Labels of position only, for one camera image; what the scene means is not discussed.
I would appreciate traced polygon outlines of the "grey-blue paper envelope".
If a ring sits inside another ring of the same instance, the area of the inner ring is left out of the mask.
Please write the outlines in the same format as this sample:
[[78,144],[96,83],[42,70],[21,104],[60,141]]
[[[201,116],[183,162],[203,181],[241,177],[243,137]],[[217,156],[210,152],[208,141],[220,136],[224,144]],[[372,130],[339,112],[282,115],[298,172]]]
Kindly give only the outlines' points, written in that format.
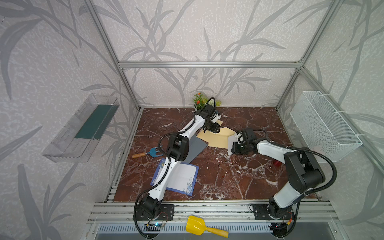
[[184,163],[190,164],[207,146],[206,142],[193,135],[190,139],[189,153]]

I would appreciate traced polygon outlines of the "blue floral letter paper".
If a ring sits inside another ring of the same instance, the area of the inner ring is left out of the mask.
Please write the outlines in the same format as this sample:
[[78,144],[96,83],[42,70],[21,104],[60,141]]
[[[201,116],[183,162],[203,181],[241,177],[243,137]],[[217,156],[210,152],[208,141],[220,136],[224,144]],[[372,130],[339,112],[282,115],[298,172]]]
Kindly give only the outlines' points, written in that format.
[[166,190],[192,196],[198,171],[195,165],[175,161],[170,164],[168,159],[161,159],[151,181],[152,186],[157,186],[149,191],[150,197],[160,201]]

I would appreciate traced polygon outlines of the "red bordered pink letter paper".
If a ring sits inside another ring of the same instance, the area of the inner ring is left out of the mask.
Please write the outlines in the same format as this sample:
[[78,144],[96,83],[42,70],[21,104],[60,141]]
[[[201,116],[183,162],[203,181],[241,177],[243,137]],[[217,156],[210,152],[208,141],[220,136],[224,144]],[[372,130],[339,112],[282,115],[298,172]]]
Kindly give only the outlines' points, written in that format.
[[232,155],[232,149],[234,146],[234,143],[238,142],[238,135],[235,133],[228,137],[228,156]]

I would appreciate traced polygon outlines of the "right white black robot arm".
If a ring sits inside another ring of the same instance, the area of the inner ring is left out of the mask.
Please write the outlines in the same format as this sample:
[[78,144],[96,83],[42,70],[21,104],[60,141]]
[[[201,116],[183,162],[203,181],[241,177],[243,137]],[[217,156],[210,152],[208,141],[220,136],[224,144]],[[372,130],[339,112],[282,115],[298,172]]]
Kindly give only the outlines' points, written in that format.
[[[325,155],[309,148],[283,146],[271,141],[268,135],[258,138],[257,130],[247,128],[236,131],[231,148],[234,155],[259,154],[270,157],[286,166],[288,182],[269,200],[270,213],[281,212],[298,204],[305,196],[331,187],[338,176],[335,164]],[[325,160],[332,169],[331,179],[326,183],[316,157]]]

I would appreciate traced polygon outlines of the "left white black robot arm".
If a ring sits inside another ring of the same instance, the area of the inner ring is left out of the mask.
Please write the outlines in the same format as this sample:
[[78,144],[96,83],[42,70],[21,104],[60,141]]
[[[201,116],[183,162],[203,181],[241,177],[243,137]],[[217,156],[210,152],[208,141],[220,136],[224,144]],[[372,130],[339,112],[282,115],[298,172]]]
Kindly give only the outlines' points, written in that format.
[[216,105],[205,105],[202,109],[193,112],[192,120],[180,131],[162,136],[158,148],[165,157],[164,167],[159,170],[157,178],[151,188],[140,193],[135,201],[134,214],[140,214],[149,219],[160,215],[161,203],[171,177],[178,166],[187,158],[190,138],[200,129],[212,133],[220,132],[217,123],[221,114]]

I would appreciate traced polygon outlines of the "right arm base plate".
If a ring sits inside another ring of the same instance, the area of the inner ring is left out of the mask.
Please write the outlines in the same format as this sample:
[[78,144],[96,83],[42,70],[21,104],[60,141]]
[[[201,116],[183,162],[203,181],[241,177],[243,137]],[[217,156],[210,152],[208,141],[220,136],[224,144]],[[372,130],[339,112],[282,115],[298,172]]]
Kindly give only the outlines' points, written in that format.
[[294,216],[292,207],[281,209],[273,204],[252,204],[250,209],[256,220],[291,220]]

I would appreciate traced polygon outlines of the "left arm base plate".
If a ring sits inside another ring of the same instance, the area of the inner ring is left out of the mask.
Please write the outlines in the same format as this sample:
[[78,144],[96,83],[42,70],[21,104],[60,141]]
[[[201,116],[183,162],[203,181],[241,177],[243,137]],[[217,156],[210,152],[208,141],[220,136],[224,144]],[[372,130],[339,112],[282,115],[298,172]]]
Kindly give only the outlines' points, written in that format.
[[142,205],[137,205],[133,219],[137,221],[149,221],[149,220],[169,220],[174,218],[175,205],[173,204],[161,204],[156,207],[155,211],[145,210]]

